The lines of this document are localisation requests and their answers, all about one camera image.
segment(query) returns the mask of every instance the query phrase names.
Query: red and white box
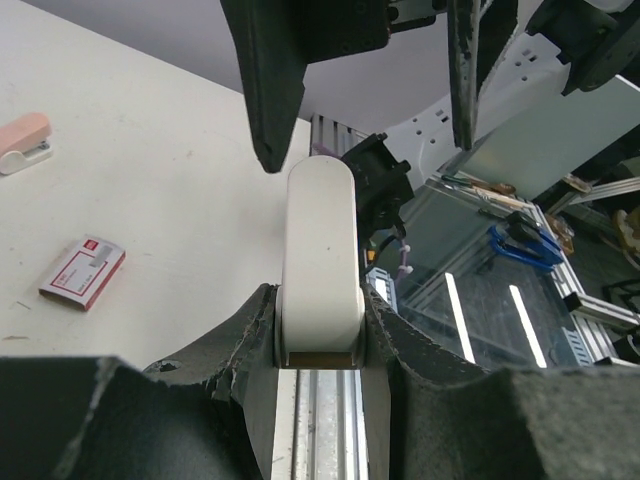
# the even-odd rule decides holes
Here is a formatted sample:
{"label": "red and white box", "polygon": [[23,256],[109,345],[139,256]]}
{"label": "red and white box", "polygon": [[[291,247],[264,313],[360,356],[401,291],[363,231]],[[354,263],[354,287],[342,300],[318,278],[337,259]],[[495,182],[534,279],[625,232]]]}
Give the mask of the red and white box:
{"label": "red and white box", "polygon": [[115,243],[88,235],[47,277],[40,294],[89,310],[125,256],[125,251]]}

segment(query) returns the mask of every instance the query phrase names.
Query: pink stapler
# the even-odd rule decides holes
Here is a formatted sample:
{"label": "pink stapler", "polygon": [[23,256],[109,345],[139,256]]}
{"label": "pink stapler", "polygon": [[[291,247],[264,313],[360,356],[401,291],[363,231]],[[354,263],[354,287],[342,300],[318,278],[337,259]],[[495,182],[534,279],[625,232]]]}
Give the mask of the pink stapler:
{"label": "pink stapler", "polygon": [[27,113],[0,127],[0,174],[11,175],[49,158],[49,135],[51,124],[42,113]]}

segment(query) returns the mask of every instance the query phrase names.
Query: red logo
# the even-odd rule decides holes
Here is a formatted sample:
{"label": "red logo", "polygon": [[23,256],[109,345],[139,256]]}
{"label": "red logo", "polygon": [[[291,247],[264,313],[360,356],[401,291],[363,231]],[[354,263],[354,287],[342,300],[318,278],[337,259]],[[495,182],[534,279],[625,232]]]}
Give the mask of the red logo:
{"label": "red logo", "polygon": [[84,242],[84,248],[94,251],[96,248],[98,248],[98,242],[96,242],[95,240],[87,240],[86,242]]}

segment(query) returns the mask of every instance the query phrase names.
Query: black cable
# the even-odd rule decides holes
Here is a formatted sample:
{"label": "black cable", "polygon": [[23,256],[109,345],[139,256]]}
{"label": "black cable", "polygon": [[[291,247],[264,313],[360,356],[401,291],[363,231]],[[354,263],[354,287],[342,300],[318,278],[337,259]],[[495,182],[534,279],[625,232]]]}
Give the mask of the black cable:
{"label": "black cable", "polygon": [[364,272],[362,272],[363,276],[375,268],[375,266],[378,264],[378,260],[380,259],[380,255],[382,254],[382,252],[384,252],[384,249],[391,245],[394,240],[398,240],[398,237],[396,237],[395,235],[389,235],[382,241],[382,243],[378,247],[378,250],[376,250],[376,256],[373,257],[371,263],[367,265],[367,268],[365,268]]}

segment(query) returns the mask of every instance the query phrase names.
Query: white table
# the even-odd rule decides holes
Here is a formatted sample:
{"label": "white table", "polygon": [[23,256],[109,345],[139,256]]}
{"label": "white table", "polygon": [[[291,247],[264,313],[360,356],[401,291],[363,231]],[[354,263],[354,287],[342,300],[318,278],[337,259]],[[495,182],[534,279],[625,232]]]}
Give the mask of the white table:
{"label": "white table", "polygon": [[[0,124],[44,112],[56,149],[0,178],[0,355],[144,368],[280,281],[286,172],[263,172],[241,95],[16,0],[0,45]],[[309,135],[300,120],[288,168]],[[127,250],[88,313],[38,295],[85,233]]]}

